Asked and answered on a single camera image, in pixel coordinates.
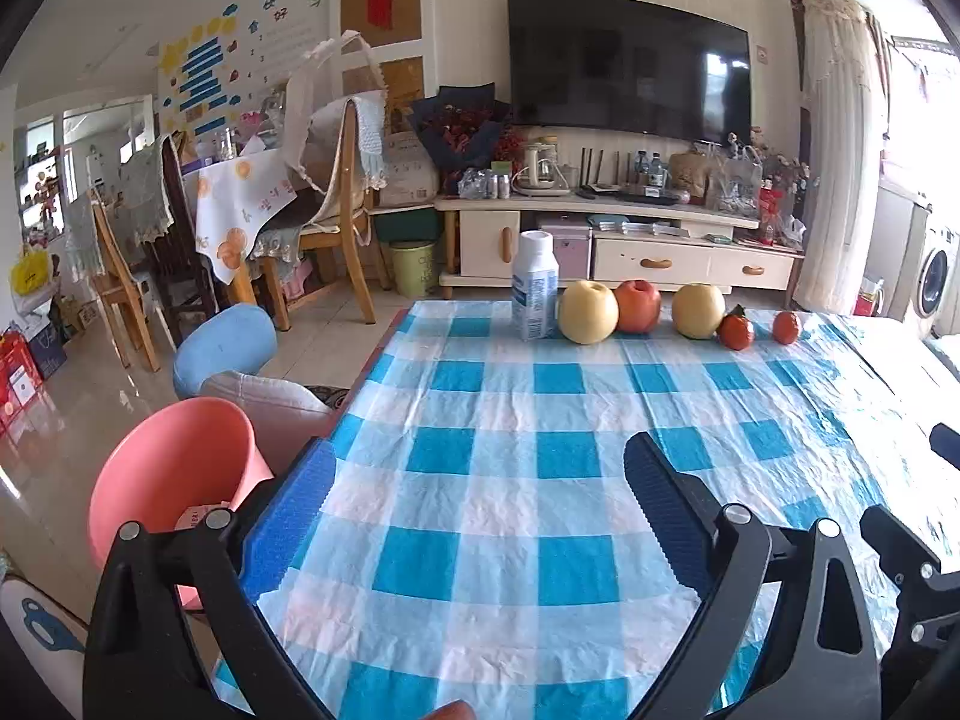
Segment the red apple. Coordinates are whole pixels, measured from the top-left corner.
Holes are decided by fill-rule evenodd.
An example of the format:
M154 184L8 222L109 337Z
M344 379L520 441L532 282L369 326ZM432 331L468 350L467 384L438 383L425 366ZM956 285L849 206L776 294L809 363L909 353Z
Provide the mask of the red apple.
M649 281L625 281L613 296L620 308L616 329L621 333L649 333L659 322L661 295Z

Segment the blue and white tablecloth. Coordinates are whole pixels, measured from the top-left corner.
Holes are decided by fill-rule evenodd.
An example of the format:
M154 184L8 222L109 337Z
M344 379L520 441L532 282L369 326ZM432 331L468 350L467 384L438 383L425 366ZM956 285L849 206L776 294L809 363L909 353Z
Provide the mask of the blue and white tablecloth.
M895 594L858 520L883 503L956 567L960 475L926 434L955 421L960 385L891 320L807 314L781 346L774 313L749 314L757 341L737 353L669 316L576 346L522 343L509 303L416 304L333 435L322 511L258 601L337 717L465 699L481 720L623 720L698 604L624 480L640 431L765 522L835 518L885 649ZM722 698L749 675L768 589ZM227 669L215 682L244 706Z

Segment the silver bolt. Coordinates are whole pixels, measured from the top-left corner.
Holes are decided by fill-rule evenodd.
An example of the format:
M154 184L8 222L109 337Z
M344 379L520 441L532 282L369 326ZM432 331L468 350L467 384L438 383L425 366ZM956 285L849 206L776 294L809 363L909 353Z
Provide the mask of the silver bolt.
M736 525L746 525L750 522L750 509L738 503L731 503L726 509L723 509L723 516Z
M133 541L140 535L140 526L136 522L125 522L120 526L120 541Z
M840 535L840 526L832 519L822 519L817 522L817 530L827 538L837 538Z
M230 512L227 509L213 509L206 516L205 522L211 531L222 531L230 524Z

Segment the pink plastic chair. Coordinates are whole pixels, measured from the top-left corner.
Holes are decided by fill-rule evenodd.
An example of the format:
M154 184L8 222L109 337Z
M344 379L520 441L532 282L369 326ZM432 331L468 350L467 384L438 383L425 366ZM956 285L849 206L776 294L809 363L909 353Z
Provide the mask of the pink plastic chair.
M236 405L196 397L167 406L133 428L100 472L88 513L93 562L107 564L117 529L131 519L152 533L172 531L188 507L229 501L236 511L272 476ZM200 608L193 587L179 592L184 608Z

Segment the black flat screen tv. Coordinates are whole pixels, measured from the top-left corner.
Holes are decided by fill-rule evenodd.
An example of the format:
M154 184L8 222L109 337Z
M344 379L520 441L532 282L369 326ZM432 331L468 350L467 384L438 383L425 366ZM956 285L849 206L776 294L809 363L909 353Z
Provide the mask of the black flat screen tv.
M750 143L750 45L735 26L634 0L507 0L517 124Z

